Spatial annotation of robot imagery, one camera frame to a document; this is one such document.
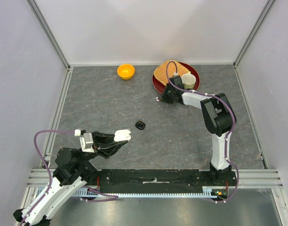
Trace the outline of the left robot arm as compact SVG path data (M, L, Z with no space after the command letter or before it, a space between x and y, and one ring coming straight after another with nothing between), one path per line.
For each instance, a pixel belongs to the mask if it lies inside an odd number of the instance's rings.
M131 139L129 129L114 134L77 129L72 134L80 138L80 149L61 148L55 160L57 168L49 171L49 182L35 200L13 216L20 225L48 226L61 206L80 188L92 185L98 170L90 160L101 156L110 158Z

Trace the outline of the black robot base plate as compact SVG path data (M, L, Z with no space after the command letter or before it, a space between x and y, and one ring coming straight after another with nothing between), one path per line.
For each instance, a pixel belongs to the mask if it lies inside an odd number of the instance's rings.
M103 169L88 186L99 186L105 194L188 194L202 193L204 186L235 186L234 171L216 175L198 169Z

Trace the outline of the white earbud charging case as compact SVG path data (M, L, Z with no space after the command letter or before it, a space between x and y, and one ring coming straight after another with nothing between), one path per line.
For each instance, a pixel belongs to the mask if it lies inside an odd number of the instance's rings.
M120 129L114 133L115 142L129 141L130 139L131 131L129 129Z

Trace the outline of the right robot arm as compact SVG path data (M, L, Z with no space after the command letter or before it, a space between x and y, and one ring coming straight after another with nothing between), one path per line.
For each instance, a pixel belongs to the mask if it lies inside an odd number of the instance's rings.
M226 180L223 170L231 165L230 138L236 124L235 114L226 95L224 93L217 95L200 93L167 84L157 100L168 104L177 102L202 111L205 126L212 135L211 167L215 170L209 173L209 180L216 186L222 184Z

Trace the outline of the black earbud charging case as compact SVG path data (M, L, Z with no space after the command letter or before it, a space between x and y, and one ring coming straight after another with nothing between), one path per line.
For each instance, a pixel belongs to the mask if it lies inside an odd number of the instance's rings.
M135 123L135 127L139 130L143 130L146 127L146 124L142 121L137 121Z

